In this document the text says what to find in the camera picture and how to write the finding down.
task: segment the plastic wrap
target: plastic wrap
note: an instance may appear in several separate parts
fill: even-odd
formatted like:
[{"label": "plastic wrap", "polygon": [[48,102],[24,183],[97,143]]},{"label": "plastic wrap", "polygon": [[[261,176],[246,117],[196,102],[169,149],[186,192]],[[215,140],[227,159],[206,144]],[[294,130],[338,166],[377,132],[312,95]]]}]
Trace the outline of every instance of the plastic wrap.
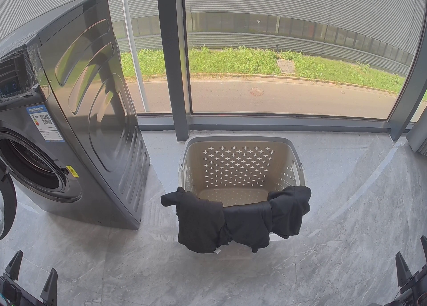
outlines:
[{"label": "plastic wrap", "polygon": [[13,43],[7,48],[14,50],[0,58],[0,102],[38,94],[45,75],[37,44]]}]

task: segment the yellow sticker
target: yellow sticker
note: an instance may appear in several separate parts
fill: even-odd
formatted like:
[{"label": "yellow sticker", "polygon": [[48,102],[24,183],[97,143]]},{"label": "yellow sticker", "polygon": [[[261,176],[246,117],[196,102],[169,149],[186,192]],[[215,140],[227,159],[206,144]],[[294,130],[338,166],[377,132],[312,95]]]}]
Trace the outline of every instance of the yellow sticker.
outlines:
[{"label": "yellow sticker", "polygon": [[71,172],[74,178],[78,178],[79,175],[77,174],[76,170],[73,169],[71,166],[67,166],[67,169]]}]

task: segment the washing machine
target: washing machine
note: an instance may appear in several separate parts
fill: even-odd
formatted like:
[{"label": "washing machine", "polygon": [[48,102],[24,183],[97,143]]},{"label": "washing machine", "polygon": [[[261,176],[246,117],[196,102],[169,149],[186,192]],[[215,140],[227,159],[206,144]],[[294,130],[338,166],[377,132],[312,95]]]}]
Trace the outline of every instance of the washing machine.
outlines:
[{"label": "washing machine", "polygon": [[0,42],[0,159],[3,181],[47,212],[139,227],[149,155],[108,0],[69,2]]}]

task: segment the qr code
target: qr code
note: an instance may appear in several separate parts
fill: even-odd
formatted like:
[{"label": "qr code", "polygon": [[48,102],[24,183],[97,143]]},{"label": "qr code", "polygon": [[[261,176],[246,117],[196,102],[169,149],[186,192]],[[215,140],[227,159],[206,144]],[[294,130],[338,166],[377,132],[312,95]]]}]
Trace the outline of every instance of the qr code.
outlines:
[{"label": "qr code", "polygon": [[50,116],[47,114],[41,114],[40,115],[41,121],[45,124],[45,125],[51,125],[52,124],[52,120],[50,119]]}]

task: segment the black clothing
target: black clothing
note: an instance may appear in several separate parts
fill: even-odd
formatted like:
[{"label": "black clothing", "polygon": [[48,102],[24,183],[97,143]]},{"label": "black clothing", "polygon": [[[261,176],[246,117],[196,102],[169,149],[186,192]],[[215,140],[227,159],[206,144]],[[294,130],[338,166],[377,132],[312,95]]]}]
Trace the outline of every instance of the black clothing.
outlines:
[{"label": "black clothing", "polygon": [[178,242],[196,253],[213,253],[225,223],[221,202],[199,199],[182,187],[161,196],[164,207],[176,205],[179,220]]},{"label": "black clothing", "polygon": [[176,205],[178,242],[196,253],[212,253],[221,245],[236,241],[259,248],[270,244],[270,232],[289,238],[299,234],[302,216],[310,210],[311,190],[288,186],[270,192],[268,201],[223,207],[221,202],[199,199],[182,187],[161,196],[163,206]]},{"label": "black clothing", "polygon": [[311,190],[306,186],[288,186],[283,191],[269,192],[272,232],[284,239],[299,234],[302,216],[310,211],[310,197]]},{"label": "black clothing", "polygon": [[235,242],[251,247],[254,253],[270,244],[273,222],[269,202],[234,205],[223,210],[227,229]]}]

